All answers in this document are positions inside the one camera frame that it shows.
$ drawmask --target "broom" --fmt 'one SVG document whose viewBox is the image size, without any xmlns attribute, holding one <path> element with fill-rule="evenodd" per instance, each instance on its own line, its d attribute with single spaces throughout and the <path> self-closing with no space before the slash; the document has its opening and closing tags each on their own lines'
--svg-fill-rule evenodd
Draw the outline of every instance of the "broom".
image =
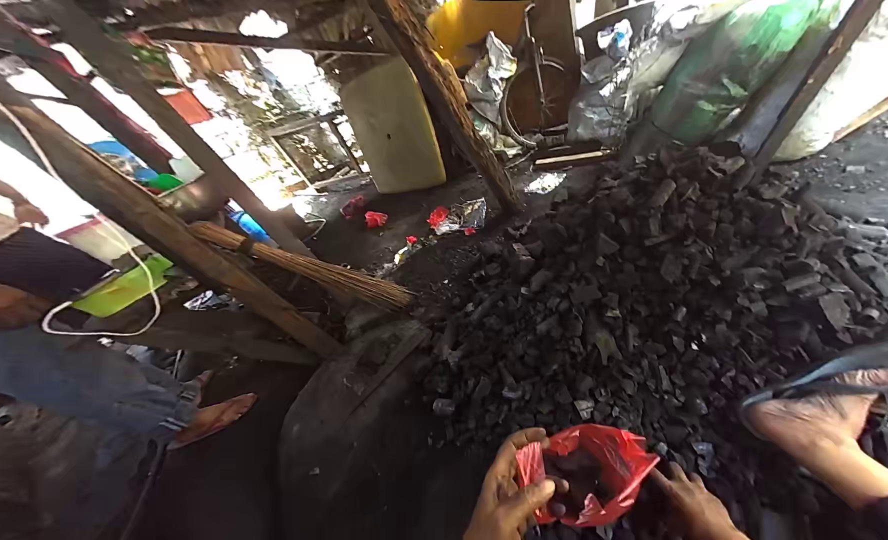
<svg viewBox="0 0 888 540">
<path fill-rule="evenodd" d="M 237 250 L 242 242 L 248 240 L 240 234 L 207 221 L 191 224 L 190 231 L 198 239 L 207 240 L 229 250 Z M 305 276 L 322 286 L 344 291 L 379 308 L 389 310 L 403 308 L 411 302 L 413 296 L 410 290 L 397 283 L 367 276 L 303 254 L 275 249 L 260 242 L 253 244 L 250 253 L 262 261 Z"/>
</svg>

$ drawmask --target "red plastic scrap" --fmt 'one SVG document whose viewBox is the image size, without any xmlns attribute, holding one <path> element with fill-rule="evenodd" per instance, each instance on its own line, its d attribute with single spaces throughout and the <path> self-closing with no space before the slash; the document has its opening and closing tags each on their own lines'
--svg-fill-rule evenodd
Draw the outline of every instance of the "red plastic scrap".
<svg viewBox="0 0 888 540">
<path fill-rule="evenodd" d="M 430 227 L 432 229 L 434 227 L 438 227 L 438 225 L 440 225 L 441 222 L 444 221 L 444 218 L 446 218 L 447 215 L 449 215 L 450 213 L 451 211 L 446 207 L 438 206 L 430 213 L 430 216 L 427 218 L 427 223 L 430 224 Z"/>
<path fill-rule="evenodd" d="M 385 223 L 388 223 L 388 215 L 380 212 L 366 212 L 364 214 L 364 221 L 367 222 L 368 229 L 374 229 L 375 227 L 381 227 Z"/>
<path fill-rule="evenodd" d="M 593 454 L 600 462 L 600 481 L 618 495 L 610 500 L 598 500 L 589 494 L 584 509 L 577 519 L 565 516 L 565 525 L 596 527 L 617 521 L 634 505 L 641 482 L 654 469 L 660 458 L 644 451 L 644 437 L 617 427 L 582 423 L 568 427 L 550 437 L 550 446 L 541 449 L 540 442 L 533 442 L 517 450 L 518 485 L 524 487 L 544 480 L 544 452 L 567 456 L 581 447 Z M 537 523 L 557 521 L 546 508 L 536 512 Z"/>
<path fill-rule="evenodd" d="M 340 207 L 340 214 L 344 216 L 344 219 L 351 219 L 355 215 L 357 215 L 358 210 L 365 207 L 365 196 L 357 195 L 353 199 L 348 202 L 344 202 L 344 205 Z"/>
</svg>

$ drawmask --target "green plastic item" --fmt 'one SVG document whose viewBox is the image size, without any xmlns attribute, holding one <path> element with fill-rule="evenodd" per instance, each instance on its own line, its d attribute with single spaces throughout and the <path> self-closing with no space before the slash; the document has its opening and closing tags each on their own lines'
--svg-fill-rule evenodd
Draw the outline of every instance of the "green plastic item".
<svg viewBox="0 0 888 540">
<path fill-rule="evenodd" d="M 154 289 L 167 282 L 164 273 L 174 266 L 173 262 L 158 253 L 151 254 L 144 264 L 153 277 Z M 148 274 L 138 266 L 104 283 L 71 306 L 94 317 L 109 317 L 149 295 L 150 290 Z"/>
<path fill-rule="evenodd" d="M 707 141 L 774 76 L 815 24 L 831 24 L 841 0 L 750 0 L 688 45 L 651 109 L 658 129 L 688 145 Z"/>
<path fill-rule="evenodd" d="M 147 181 L 147 187 L 153 188 L 155 190 L 168 191 L 177 188 L 178 186 L 183 186 L 184 182 L 181 178 L 177 178 L 173 174 L 162 173 L 157 175 L 155 178 L 150 178 Z"/>
</svg>

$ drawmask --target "hand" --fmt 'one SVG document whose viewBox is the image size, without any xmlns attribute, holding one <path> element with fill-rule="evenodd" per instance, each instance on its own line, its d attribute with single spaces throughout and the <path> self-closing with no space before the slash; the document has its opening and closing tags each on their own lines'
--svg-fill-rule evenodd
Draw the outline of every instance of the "hand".
<svg viewBox="0 0 888 540">
<path fill-rule="evenodd" d="M 500 445 L 494 463 L 484 477 L 477 497 L 471 523 L 464 531 L 464 540 L 520 540 L 534 518 L 534 511 L 545 506 L 555 494 L 555 481 L 547 478 L 518 489 L 515 454 L 528 444 L 539 441 L 542 448 L 550 444 L 543 427 L 523 429 Z"/>
<path fill-rule="evenodd" d="M 48 310 L 47 300 L 7 285 L 0 285 L 0 329 L 15 329 L 39 320 Z"/>
<path fill-rule="evenodd" d="M 740 532 L 721 500 L 704 487 L 704 480 L 695 473 L 688 479 L 678 463 L 670 463 L 670 479 L 656 468 L 650 477 L 661 486 L 677 509 L 689 540 L 747 540 Z"/>
<path fill-rule="evenodd" d="M 14 202 L 14 219 L 18 220 L 19 223 L 30 223 L 32 225 L 40 225 L 41 227 L 51 223 L 51 220 L 41 211 L 41 208 L 28 201 Z"/>
</svg>

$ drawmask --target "bicycle wheel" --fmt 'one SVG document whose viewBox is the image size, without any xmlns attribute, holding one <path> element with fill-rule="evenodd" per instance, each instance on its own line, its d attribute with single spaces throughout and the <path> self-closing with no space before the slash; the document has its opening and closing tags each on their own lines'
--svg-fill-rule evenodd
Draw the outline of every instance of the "bicycle wheel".
<svg viewBox="0 0 888 540">
<path fill-rule="evenodd" d="M 525 148 L 536 148 L 537 144 L 525 139 L 524 134 L 567 123 L 567 110 L 576 86 L 574 77 L 554 58 L 545 56 L 540 70 L 546 103 L 543 114 L 537 78 L 531 65 L 518 70 L 507 80 L 500 100 L 504 134 Z"/>
</svg>

